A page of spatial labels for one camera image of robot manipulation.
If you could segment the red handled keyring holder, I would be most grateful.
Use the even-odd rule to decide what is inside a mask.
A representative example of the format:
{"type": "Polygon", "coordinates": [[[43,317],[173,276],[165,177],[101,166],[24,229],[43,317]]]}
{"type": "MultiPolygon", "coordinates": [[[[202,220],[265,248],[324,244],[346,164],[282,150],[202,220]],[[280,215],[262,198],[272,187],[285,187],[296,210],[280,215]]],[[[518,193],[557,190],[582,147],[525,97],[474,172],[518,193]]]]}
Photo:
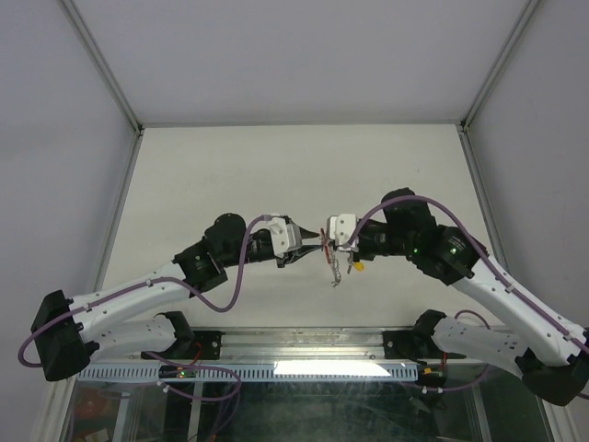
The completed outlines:
{"type": "Polygon", "coordinates": [[[332,273],[332,287],[337,287],[341,283],[341,270],[340,270],[340,262],[335,256],[335,251],[331,247],[329,242],[329,237],[326,234],[325,230],[321,228],[319,230],[319,235],[321,239],[321,247],[325,254],[326,262],[331,270],[332,273]]]}

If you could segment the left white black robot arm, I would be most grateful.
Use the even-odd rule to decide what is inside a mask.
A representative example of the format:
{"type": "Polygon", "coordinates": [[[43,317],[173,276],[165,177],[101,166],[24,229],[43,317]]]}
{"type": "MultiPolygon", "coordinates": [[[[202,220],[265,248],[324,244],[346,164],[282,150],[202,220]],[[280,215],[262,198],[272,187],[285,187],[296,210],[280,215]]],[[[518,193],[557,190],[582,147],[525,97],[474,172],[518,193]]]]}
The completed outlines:
{"type": "Polygon", "coordinates": [[[139,315],[194,297],[225,313],[237,301],[232,298],[221,307],[205,293],[226,282],[227,268],[237,268],[240,285],[246,265],[274,261],[283,268],[317,250],[312,242],[317,237],[287,215],[261,215],[247,223],[240,215],[223,214],[201,240],[131,283],[74,297],[53,291],[43,298],[31,324],[28,341],[39,355],[34,366],[46,380],[58,381],[93,362],[132,353],[183,357],[192,348],[193,334],[181,312],[160,313],[151,320],[139,320],[139,315]]]}

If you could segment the yellow tag silver key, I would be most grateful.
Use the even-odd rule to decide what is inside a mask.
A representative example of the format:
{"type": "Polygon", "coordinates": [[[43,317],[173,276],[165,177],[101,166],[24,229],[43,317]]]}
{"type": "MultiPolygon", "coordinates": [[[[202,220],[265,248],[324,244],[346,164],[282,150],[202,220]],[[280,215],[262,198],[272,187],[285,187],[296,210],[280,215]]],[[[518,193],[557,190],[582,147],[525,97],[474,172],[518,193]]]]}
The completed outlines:
{"type": "Polygon", "coordinates": [[[356,258],[353,254],[351,254],[347,259],[347,270],[346,273],[350,274],[352,270],[356,272],[362,272],[364,270],[364,264],[358,258],[356,258]]]}

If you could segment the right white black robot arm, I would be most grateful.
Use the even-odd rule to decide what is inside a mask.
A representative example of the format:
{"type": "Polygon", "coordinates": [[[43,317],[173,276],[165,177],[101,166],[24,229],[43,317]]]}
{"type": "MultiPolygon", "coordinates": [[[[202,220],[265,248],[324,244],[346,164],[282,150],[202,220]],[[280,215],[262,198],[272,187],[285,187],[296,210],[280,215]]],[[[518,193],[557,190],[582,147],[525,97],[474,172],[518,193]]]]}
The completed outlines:
{"type": "Polygon", "coordinates": [[[408,188],[388,193],[354,228],[336,236],[357,261],[402,256],[421,273],[478,302],[505,332],[420,315],[412,348],[458,354],[498,367],[543,401],[565,406],[588,384],[588,330],[533,295],[445,206],[408,188]]]}

